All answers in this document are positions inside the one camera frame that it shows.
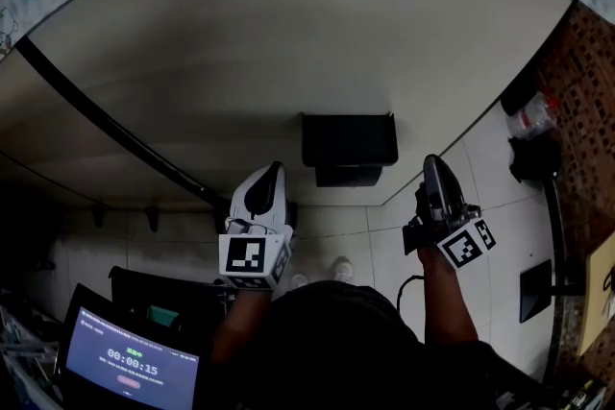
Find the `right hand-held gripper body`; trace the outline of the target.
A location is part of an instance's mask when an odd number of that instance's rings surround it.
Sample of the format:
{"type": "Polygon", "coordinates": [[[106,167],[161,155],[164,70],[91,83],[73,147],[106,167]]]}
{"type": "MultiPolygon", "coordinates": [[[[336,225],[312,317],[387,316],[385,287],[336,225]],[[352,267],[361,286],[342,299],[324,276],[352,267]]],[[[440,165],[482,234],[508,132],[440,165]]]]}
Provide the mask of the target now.
{"type": "Polygon", "coordinates": [[[496,241],[478,205],[442,201],[442,195],[427,192],[424,184],[415,193],[416,214],[403,226],[405,255],[419,247],[436,248],[455,270],[460,270],[487,254],[496,241]]]}

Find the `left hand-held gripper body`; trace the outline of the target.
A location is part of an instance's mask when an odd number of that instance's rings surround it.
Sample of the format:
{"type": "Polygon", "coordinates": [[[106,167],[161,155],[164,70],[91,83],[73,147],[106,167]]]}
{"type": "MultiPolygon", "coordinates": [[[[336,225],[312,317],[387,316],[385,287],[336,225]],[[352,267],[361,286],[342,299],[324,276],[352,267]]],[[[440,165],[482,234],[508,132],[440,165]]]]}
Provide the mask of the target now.
{"type": "Polygon", "coordinates": [[[219,235],[219,274],[236,289],[275,290],[292,255],[287,187],[269,185],[270,165],[235,190],[230,216],[219,235]]]}

